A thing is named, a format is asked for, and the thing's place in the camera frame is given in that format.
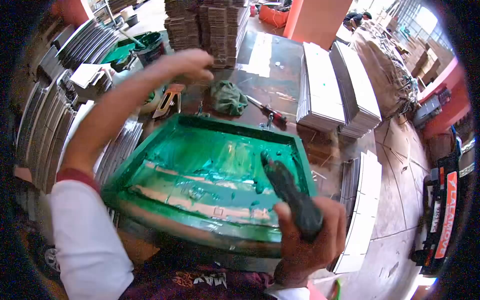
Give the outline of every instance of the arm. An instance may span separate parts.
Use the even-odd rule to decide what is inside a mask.
[[[204,51],[164,56],[102,96],[67,146],[49,203],[60,277],[70,299],[116,300],[133,281],[133,265],[96,191],[93,166],[131,112],[179,74],[213,78]]]
[[[284,202],[274,206],[282,231],[282,260],[275,269],[274,278],[285,288],[306,287],[308,276],[325,268],[345,248],[347,221],[343,205],[324,197],[316,197],[313,201],[323,211],[324,220],[322,231],[312,244],[300,239],[289,206]]]
[[[93,177],[93,166],[103,147],[115,138],[128,116],[151,91],[180,74],[213,79],[212,73],[204,69],[212,63],[213,58],[199,49],[162,56],[103,95],[68,143],[60,169],[73,168]]]

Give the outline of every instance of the orange wall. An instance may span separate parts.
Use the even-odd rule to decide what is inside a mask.
[[[94,17],[86,0],[57,0],[52,4],[51,11],[61,15],[67,24],[75,28]]]
[[[452,94],[450,102],[442,106],[442,112],[425,124],[423,136],[427,139],[447,131],[470,111],[468,89],[465,84],[463,66],[454,58],[434,82],[429,84],[420,95],[420,103],[431,95],[440,92],[444,87]]]
[[[351,4],[352,0],[295,0],[284,36],[298,42],[313,42],[327,50]]]

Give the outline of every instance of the white sleeve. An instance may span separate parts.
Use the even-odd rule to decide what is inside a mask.
[[[98,193],[62,180],[50,197],[60,277],[70,300],[117,300],[133,281],[133,264]]]
[[[277,298],[278,300],[309,300],[310,291],[308,288],[281,288],[279,285],[274,284],[265,290],[270,296]]]

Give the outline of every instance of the green rag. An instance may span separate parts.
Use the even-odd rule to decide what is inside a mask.
[[[214,109],[218,112],[239,116],[248,105],[247,97],[228,80],[210,85],[210,96],[215,99]]]

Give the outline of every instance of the red sleeve cuff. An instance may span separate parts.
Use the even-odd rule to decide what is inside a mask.
[[[57,173],[57,182],[62,180],[76,180],[89,185],[100,195],[100,187],[98,183],[89,175],[73,168],[66,168]]]

